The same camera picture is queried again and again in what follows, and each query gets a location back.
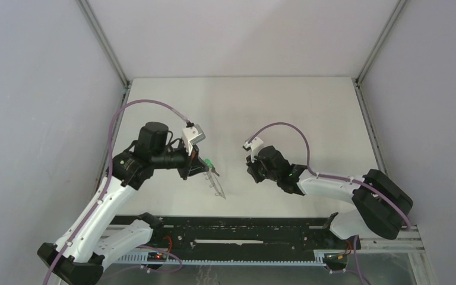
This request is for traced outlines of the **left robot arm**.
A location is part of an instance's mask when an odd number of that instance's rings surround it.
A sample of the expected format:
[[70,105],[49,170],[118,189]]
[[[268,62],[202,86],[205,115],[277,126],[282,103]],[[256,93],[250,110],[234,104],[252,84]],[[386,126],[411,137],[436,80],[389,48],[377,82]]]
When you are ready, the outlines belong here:
[[102,234],[155,170],[176,169],[183,180],[209,170],[199,155],[197,144],[205,134],[198,124],[186,124],[177,147],[168,141],[169,133],[167,125],[148,122],[138,138],[112,159],[95,196],[74,224],[56,242],[43,243],[38,249],[48,267],[44,284],[52,274],[67,284],[96,284],[122,255],[141,245],[162,244],[163,223],[150,213],[139,215],[106,239]]

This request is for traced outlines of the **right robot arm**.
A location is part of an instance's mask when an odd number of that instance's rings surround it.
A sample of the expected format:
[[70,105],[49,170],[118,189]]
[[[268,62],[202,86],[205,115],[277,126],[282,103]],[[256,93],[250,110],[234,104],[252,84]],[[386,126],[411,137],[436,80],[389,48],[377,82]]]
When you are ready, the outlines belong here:
[[321,239],[329,248],[339,247],[345,239],[373,233],[394,240],[405,225],[403,216],[413,208],[413,200],[386,174],[371,169],[363,176],[334,179],[332,175],[314,176],[303,164],[291,164],[273,146],[251,150],[246,157],[247,172],[256,183],[270,180],[285,193],[323,196],[354,205],[354,210],[334,212]]

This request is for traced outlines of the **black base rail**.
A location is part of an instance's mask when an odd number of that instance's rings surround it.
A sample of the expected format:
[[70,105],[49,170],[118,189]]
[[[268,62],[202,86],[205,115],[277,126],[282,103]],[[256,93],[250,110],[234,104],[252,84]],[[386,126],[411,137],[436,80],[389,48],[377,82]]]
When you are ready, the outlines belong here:
[[360,249],[324,227],[325,218],[161,217],[149,246],[180,259],[213,261],[311,261],[319,251]]

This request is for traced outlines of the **left aluminium frame post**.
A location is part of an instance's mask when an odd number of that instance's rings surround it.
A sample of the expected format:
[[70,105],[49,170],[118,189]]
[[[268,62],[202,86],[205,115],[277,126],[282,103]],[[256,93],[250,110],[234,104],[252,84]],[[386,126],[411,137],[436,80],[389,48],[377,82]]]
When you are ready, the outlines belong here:
[[128,88],[131,85],[131,80],[126,75],[119,59],[113,50],[112,45],[110,44],[109,39],[106,36],[105,31],[103,30],[100,21],[97,18],[97,15],[90,4],[90,1],[87,0],[76,0],[83,16],[85,17],[88,26],[91,28],[97,42],[99,43],[102,51],[104,52],[107,60],[109,61],[111,67],[118,76],[120,82],[125,88]]

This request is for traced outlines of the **aluminium frame post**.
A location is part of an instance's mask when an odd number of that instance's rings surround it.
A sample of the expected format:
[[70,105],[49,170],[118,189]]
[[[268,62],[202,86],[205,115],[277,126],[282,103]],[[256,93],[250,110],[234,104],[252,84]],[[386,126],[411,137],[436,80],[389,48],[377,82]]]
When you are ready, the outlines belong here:
[[102,51],[104,52],[107,60],[109,61],[111,67],[118,76],[120,82],[125,88],[128,88],[131,85],[131,80],[126,75],[119,59],[113,50],[112,45],[110,44],[109,39],[106,36],[105,31],[103,30],[100,21],[97,18],[97,15],[90,4],[90,1],[87,0],[76,0],[83,16],[85,17],[88,26],[91,28],[97,42],[99,43]]
[[377,37],[374,46],[370,50],[368,57],[364,61],[357,77],[355,78],[355,83],[360,86],[363,81],[365,80],[366,76],[368,75],[369,71],[372,68],[377,56],[379,55],[380,51],[382,50],[385,42],[389,38],[394,26],[396,25],[397,21],[401,17],[404,9],[406,8],[407,4],[409,3],[408,0],[398,0],[392,9],[387,21],[385,22],[379,36]]

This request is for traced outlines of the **right aluminium frame post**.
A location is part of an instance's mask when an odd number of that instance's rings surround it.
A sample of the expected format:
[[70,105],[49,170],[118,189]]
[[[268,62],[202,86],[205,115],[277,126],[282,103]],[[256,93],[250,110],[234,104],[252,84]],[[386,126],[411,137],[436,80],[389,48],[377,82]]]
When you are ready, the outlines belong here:
[[379,55],[380,51],[382,50],[385,42],[389,38],[394,26],[396,25],[397,21],[401,17],[404,9],[406,8],[407,4],[409,3],[408,0],[398,0],[392,9],[387,21],[385,22],[379,36],[377,37],[374,46],[370,50],[368,57],[364,61],[357,77],[355,78],[355,83],[360,86],[363,81],[365,80],[366,76],[368,75],[369,71],[372,68],[377,56]]

